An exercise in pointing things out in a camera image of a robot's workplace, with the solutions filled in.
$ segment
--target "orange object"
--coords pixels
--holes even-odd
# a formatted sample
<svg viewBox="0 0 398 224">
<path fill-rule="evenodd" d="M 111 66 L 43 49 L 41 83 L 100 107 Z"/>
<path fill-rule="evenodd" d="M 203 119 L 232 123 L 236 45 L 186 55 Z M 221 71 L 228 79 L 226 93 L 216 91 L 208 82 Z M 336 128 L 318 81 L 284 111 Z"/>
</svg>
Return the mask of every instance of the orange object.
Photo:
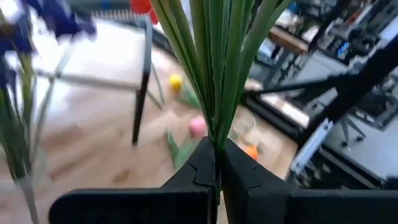
<svg viewBox="0 0 398 224">
<path fill-rule="evenodd" d="M 257 160 L 258 151 L 255 145 L 246 146 L 243 151 L 252 159 Z"/>
<path fill-rule="evenodd" d="M 152 23 L 157 24 L 158 20 L 149 0 L 129 0 L 130 8 L 138 14 L 148 14 Z"/>
</svg>

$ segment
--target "black machine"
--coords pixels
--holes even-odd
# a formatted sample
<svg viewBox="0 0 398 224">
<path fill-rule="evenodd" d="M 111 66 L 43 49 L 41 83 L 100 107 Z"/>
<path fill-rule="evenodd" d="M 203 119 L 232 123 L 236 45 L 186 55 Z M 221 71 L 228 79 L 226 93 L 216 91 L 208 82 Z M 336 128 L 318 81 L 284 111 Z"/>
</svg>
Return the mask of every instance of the black machine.
<svg viewBox="0 0 398 224">
<path fill-rule="evenodd" d="M 277 128 L 285 130 L 288 136 L 296 138 L 304 146 L 302 151 L 305 151 L 308 142 L 312 145 L 318 142 L 314 134 L 319 129 L 325 130 L 325 126 L 320 124 L 337 122 L 398 65 L 398 60 L 390 57 L 397 51 L 398 36 L 384 49 L 378 50 L 357 75 L 344 77 L 344 85 L 340 79 L 334 78 L 321 83 L 247 91 L 243 103 Z M 264 103 L 258 100 L 263 93 L 319 84 L 340 86 L 341 91 L 307 129 L 296 129 L 296 132 L 292 131 L 292 123 L 278 119 L 275 111 L 267 111 L 266 107 L 262 107 Z M 215 150 L 210 140 L 205 138 L 185 165 L 161 188 L 75 190 L 52 205 L 49 222 L 215 224 L 220 204 L 220 183 L 231 224 L 396 222 L 397 191 L 298 189 L 263 168 L 231 141 L 228 141 L 217 162 L 221 168 L 221 180 L 216 179 Z"/>
</svg>

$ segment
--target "table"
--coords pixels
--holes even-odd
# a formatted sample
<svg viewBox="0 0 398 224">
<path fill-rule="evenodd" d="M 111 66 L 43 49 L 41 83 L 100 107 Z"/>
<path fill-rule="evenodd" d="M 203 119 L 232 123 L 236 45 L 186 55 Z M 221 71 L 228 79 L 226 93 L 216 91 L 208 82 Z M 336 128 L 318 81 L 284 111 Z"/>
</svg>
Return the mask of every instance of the table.
<svg viewBox="0 0 398 224">
<path fill-rule="evenodd" d="M 41 37 L 38 45 L 40 58 L 36 67 L 55 68 L 57 59 L 68 48 L 68 41 L 57 44 Z M 79 40 L 65 66 L 70 72 L 88 77 L 117 80 L 120 83 L 141 80 L 143 33 L 132 27 L 98 21 L 98 37 Z M 41 146 L 47 153 L 50 185 L 37 195 L 40 219 L 46 223 L 52 202 L 61 194 L 80 188 L 160 187 L 174 173 L 172 158 L 167 148 L 166 129 L 175 140 L 187 133 L 190 118 L 198 111 L 174 101 L 167 87 L 171 73 L 183 74 L 173 57 L 153 48 L 152 61 L 164 89 L 165 105 L 159 110 L 146 101 L 138 145 L 131 145 L 131 123 L 134 97 L 125 91 L 105 90 L 89 86 L 71 85 L 57 81 L 52 104 L 42 134 Z M 149 90 L 155 97 L 157 85 L 151 76 Z M 38 80 L 38 101 L 48 86 L 46 78 Z M 263 136 L 270 139 L 259 162 L 280 178 L 285 178 L 297 145 L 273 127 L 262 121 Z M 0 168 L 1 174 L 7 172 Z M 0 223 L 10 223 L 7 200 L 0 195 Z M 220 207 L 220 223 L 225 223 L 224 209 Z M 28 214 L 21 212 L 18 217 Z"/>
</svg>

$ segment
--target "artificial plant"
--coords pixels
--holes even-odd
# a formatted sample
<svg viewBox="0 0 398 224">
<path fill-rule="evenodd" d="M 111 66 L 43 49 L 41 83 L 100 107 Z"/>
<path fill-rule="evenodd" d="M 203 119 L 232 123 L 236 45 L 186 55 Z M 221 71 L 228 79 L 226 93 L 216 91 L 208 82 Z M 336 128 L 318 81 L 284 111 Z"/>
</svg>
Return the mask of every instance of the artificial plant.
<svg viewBox="0 0 398 224">
<path fill-rule="evenodd" d="M 0 2 L 0 144 L 6 155 L 10 175 L 23 191 L 32 223 L 39 223 L 32 178 L 40 131 L 50 102 L 53 79 L 42 107 L 35 117 L 36 76 L 32 66 L 30 10 L 35 9 L 58 38 L 84 30 L 95 33 L 90 20 L 79 19 L 61 0 L 1 0 Z M 15 52 L 21 70 L 14 71 L 5 58 Z"/>
<path fill-rule="evenodd" d="M 216 175 L 254 57 L 290 2 L 263 0 L 254 17 L 255 0 L 189 0 L 192 36 L 181 0 L 132 0 L 133 10 L 141 4 L 155 12 L 192 84 L 216 150 Z"/>
</svg>

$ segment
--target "red object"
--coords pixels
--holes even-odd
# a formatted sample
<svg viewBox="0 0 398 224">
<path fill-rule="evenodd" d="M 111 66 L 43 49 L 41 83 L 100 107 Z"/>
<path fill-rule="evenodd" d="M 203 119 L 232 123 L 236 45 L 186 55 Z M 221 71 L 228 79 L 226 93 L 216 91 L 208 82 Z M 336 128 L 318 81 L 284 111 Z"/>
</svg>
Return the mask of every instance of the red object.
<svg viewBox="0 0 398 224">
<path fill-rule="evenodd" d="M 130 8 L 137 14 L 148 14 L 153 24 L 158 23 L 149 0 L 130 0 Z"/>
</svg>

